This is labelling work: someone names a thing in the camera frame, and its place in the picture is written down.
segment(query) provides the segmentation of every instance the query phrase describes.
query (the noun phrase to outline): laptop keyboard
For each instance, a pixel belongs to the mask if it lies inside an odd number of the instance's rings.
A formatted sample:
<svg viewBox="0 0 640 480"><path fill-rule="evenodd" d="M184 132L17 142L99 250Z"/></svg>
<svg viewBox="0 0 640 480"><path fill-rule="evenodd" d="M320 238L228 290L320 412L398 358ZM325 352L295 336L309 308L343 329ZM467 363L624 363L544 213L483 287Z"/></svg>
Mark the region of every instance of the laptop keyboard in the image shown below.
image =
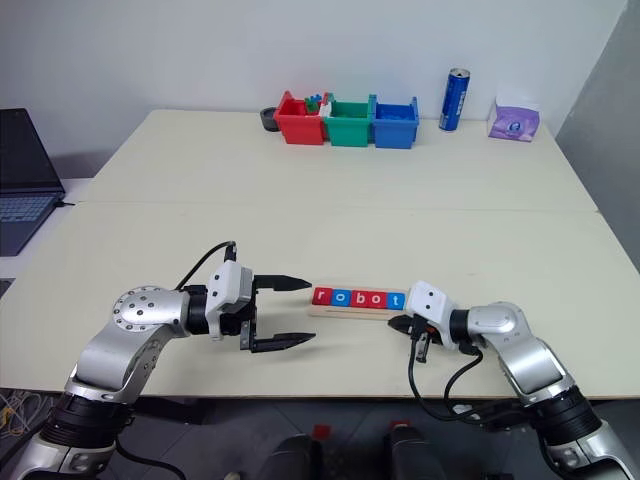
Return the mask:
<svg viewBox="0 0 640 480"><path fill-rule="evenodd" d="M33 222L54 196L0 197L0 223Z"/></svg>

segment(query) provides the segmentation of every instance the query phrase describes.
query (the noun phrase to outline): black cable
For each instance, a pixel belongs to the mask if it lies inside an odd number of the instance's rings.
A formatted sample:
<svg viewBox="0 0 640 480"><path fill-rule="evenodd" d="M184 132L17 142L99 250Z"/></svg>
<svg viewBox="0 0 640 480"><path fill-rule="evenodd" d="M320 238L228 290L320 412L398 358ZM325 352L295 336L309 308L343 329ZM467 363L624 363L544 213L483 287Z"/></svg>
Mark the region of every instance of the black cable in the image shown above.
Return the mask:
<svg viewBox="0 0 640 480"><path fill-rule="evenodd" d="M11 457L13 457L16 453L18 453L25 443L31 440L31 437L33 437L36 433L42 430L42 427L44 427L44 424L46 421L47 421L47 418L45 417L44 420L29 427L29 431L23 433L20 436L20 438L16 441L16 443L14 443L11 446L11 448L6 451L6 453L2 456L2 459L0 459L0 471L2 471L2 469L7 465L9 460L11 460Z"/></svg>
<svg viewBox="0 0 640 480"><path fill-rule="evenodd" d="M560 470L560 468L555 464L555 462L549 455L549 452L547 451L547 445L544 443L544 438L542 438L542 435L540 435L540 433L538 433L538 445L540 446L540 454L544 459L544 463L547 464L547 466L553 473L555 473L560 478L563 478L565 480L579 480L581 478L569 472L564 472Z"/></svg>
<svg viewBox="0 0 640 480"><path fill-rule="evenodd" d="M409 386L411 387L411 391L413 392L413 396L416 397L416 400L418 401L418 404L427 413L427 415L430 415L431 417L433 417L433 418L435 418L437 420L443 421L443 422L453 422L453 421L466 419L466 418L470 417L471 415L479 415L479 414L483 413L487 408L494 407L495 405L502 404L504 402L504 400L492 400L492 401L483 403L480 407L472 408L471 410L467 410L466 412L456 413L454 415L443 415L443 414L441 414L439 412L436 412L435 410L432 410L431 407L429 407L426 404L426 402L424 401L424 399L420 395L420 392L418 392L418 388L416 387L416 382L415 382L415 379L413 377L413 365L415 363L416 344L417 343L418 343L417 339L412 339L411 340L411 353L410 353L410 357L409 357L409 368L408 368Z"/></svg>
<svg viewBox="0 0 640 480"><path fill-rule="evenodd" d="M444 404L447 407L447 409L449 410L449 412L453 415L456 414L455 410L453 409L453 405L451 402L451 398L449 397L450 393L451 393L451 389L453 388L453 384L456 383L456 381L466 372L468 372L469 370L471 370L473 367L475 367L476 365L478 365L480 362L482 362L484 355L482 354L482 350L480 349L476 349L476 359L473 360L472 362L466 364L465 366L463 366L460 370L458 370L456 373L453 374L453 376L449 379L449 381L447 382L446 387L444 388ZM511 400L498 400L498 403L495 404L496 406L501 406L504 407L504 409L500 412L497 412L493 415L488 415L488 416L483 416L480 417L479 419L476 418L466 418L466 419L462 419L461 421L463 421L464 423L467 423L469 425L482 425L482 424L486 424L487 422L491 422L493 420L497 420L499 418L505 417L507 415L525 415L524 412L521 410L520 408L520 404L519 403L514 403Z"/></svg>
<svg viewBox="0 0 640 480"><path fill-rule="evenodd" d="M193 268L191 270L189 270L189 273L187 273L184 276L184 278L180 281L180 283L178 283L178 286L175 289L176 290L180 290L182 287L184 287L186 285L186 283L189 281L189 279L193 276L193 274L196 273L196 271L202 266L202 264L204 262L207 261L207 259L211 255L213 255L218 250L220 250L221 248L224 248L224 247L232 247L235 250L235 246L236 246L236 242L234 242L233 240L230 240L228 242L219 243L218 245L213 247L211 250L209 250L207 253L205 253L200 260L198 260L198 263L196 263L193 266Z"/></svg>
<svg viewBox="0 0 640 480"><path fill-rule="evenodd" d="M451 390L451 387L453 387L453 384L455 383L455 381L460 378L460 376L467 372L468 370L470 370L471 368L475 367L476 365L478 365L478 363L480 363L482 361L482 352L478 351L480 353L480 355L478 356L479 358L476 358L474 361L472 361L471 363L465 365L464 367L462 367L460 370L458 370L453 377L451 377L451 379L449 380L449 382L447 382L447 387L448 389L445 389L445 405L447 406L447 409L449 409L450 411L450 415L443 415L439 412L436 412L435 410L431 409L431 407L429 407L426 402L424 401L424 399L422 398L422 396L420 395L420 392L418 392L418 388L416 387L416 383L415 383L415 379L413 377L413 366L415 364L415 353L416 353L416 344L418 343L417 339L412 339L411 340L411 353L410 353L410 358L409 358L409 368L408 368L408 374L409 374L409 386L411 387L411 391L413 392L414 397L416 398L416 400L418 401L418 404L420 405L420 407L422 407L422 409L427 413L427 415L435 418L436 420L440 420L443 422L453 422L453 421L464 421L465 423L471 423L474 425L480 425L501 417L504 417L506 415L511 415L513 413L520 413L519 410L505 410L493 415L489 415L487 417L482 417L483 414L487 413L487 410L496 406L505 406L506 404L511 404L511 401L509 400L491 400L488 402L483 403L482 405L476 407L476 408L472 408L470 410L467 410L465 412L462 413L455 413L455 411L453 410L453 407L450 408L450 405L448 404L449 401L449 391ZM478 415L480 416L480 420L476 420L476 419L470 419L469 417L471 417L472 415Z"/></svg>
<svg viewBox="0 0 640 480"><path fill-rule="evenodd" d="M169 470L170 472L174 473L176 477L178 477L180 480L187 480L187 477L184 474L184 472L180 470L178 467L176 467L175 465L171 465L170 463L160 462L158 460L151 460L150 458L139 457L137 455L134 455L131 452L128 452L122 446L122 444L120 443L120 439L117 437L116 437L116 451L127 460L130 460L136 463L141 463L143 465L149 465L150 467L164 468L165 470Z"/></svg>

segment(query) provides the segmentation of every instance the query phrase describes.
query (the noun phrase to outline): laptop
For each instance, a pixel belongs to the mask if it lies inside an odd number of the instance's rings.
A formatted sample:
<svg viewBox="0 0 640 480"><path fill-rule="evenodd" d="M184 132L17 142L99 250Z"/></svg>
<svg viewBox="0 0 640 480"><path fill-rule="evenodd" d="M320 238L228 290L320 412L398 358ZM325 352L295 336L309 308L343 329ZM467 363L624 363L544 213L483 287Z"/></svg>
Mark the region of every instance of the laptop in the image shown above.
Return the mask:
<svg viewBox="0 0 640 480"><path fill-rule="evenodd" d="M0 110L0 256L18 255L62 198L27 111Z"/></svg>

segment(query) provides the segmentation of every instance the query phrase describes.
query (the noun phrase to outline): blue can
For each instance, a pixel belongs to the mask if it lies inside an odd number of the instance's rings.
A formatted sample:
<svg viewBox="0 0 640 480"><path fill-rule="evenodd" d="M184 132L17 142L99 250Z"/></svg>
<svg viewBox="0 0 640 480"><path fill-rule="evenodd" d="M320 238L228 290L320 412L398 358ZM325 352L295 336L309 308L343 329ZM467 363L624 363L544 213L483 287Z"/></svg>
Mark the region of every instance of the blue can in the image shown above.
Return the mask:
<svg viewBox="0 0 640 480"><path fill-rule="evenodd" d="M470 77L471 73L464 68L452 68L449 71L447 93L444 95L442 115L440 115L440 128L442 130L452 132L458 128L460 112L462 112L464 97L467 95Z"/></svg>

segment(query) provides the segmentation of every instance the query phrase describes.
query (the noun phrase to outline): blue letter block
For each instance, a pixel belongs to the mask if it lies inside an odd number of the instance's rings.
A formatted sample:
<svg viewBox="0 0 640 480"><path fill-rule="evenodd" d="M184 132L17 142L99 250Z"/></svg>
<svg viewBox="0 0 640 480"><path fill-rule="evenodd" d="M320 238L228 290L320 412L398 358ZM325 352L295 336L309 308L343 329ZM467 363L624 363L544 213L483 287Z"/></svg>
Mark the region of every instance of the blue letter block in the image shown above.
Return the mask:
<svg viewBox="0 0 640 480"><path fill-rule="evenodd" d="M387 309L388 310L404 310L404 293L400 293L400 292L387 293Z"/></svg>
<svg viewBox="0 0 640 480"><path fill-rule="evenodd" d="M348 307L351 302L351 290L334 290L331 295L331 305L334 307Z"/></svg>

